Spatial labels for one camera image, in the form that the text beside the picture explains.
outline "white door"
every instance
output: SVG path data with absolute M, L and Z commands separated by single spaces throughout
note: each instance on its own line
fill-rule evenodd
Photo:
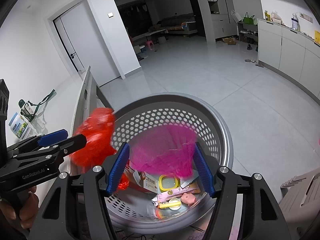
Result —
M 66 11 L 60 20 L 83 67 L 87 70 L 91 66 L 98 86 L 120 76 L 86 1 Z
M 258 60 L 279 69 L 281 36 L 259 29 Z
M 304 47 L 282 37 L 279 70 L 299 82 L 305 52 Z
M 85 70 L 84 66 L 82 65 L 78 55 L 76 54 L 74 48 L 72 47 L 72 44 L 68 38 L 68 35 L 67 35 L 65 29 L 63 28 L 62 21 L 61 21 L 60 17 L 58 19 L 56 19 L 54 21 L 54 23 L 58 29 L 60 38 L 62 39 L 63 44 L 64 44 L 68 54 L 70 55 L 70 58 L 71 58 L 73 65 L 75 66 L 78 73 L 82 76 L 82 78 L 84 78 L 86 70 Z
M 306 49 L 299 83 L 318 97 L 320 92 L 320 58 Z

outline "pink candy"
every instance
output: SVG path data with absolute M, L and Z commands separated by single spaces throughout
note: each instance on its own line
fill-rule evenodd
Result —
M 181 201 L 185 204 L 188 204 L 189 206 L 192 205 L 194 202 L 196 202 L 196 197 L 190 193 L 184 193 L 182 196 L 181 196 Z

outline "white cabinet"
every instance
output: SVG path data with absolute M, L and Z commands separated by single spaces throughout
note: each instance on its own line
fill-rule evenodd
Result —
M 314 41 L 307 39 L 306 49 L 310 50 L 312 53 L 320 57 L 320 45 L 315 43 Z
M 237 35 L 236 22 L 232 18 L 229 21 L 228 14 L 212 14 L 211 19 L 216 39 Z
M 258 60 L 279 69 L 281 55 L 281 36 L 259 30 L 259 54 Z
M 272 22 L 258 20 L 258 27 L 259 30 L 265 30 L 277 35 L 282 36 L 282 27 L 278 24 L 274 24 Z
M 305 51 L 304 47 L 283 37 L 279 70 L 299 82 Z
M 213 30 L 214 30 L 214 37 L 216 39 L 224 37 L 225 36 L 223 33 L 224 20 L 214 20 L 212 21 L 212 24 L 213 24 Z
M 307 49 L 299 83 L 318 97 L 320 92 L 320 58 Z
M 302 36 L 298 32 L 288 29 L 288 28 L 282 28 L 282 37 L 289 39 L 290 41 L 293 41 L 302 47 L 306 47 L 306 37 Z

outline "white jar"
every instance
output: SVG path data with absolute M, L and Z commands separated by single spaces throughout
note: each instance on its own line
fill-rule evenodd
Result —
M 9 122 L 9 126 L 12 132 L 19 139 L 23 138 L 24 134 L 27 132 L 28 123 L 19 115 L 15 113 Z

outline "perforated metal bowl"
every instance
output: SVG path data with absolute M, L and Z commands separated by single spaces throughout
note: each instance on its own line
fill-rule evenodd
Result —
M 221 165 L 232 168 L 233 146 L 228 127 L 220 114 L 203 100 L 186 94 L 161 93 L 137 100 L 115 112 L 115 132 L 111 145 L 118 150 L 142 132 L 159 125 L 182 124 L 194 129 L 198 142 L 207 155 Z M 200 194 L 189 208 L 165 212 L 157 218 L 148 214 L 154 195 L 128 188 L 105 198 L 113 225 L 143 234 L 160 234 L 185 228 L 203 217 L 215 200 L 207 193 Z

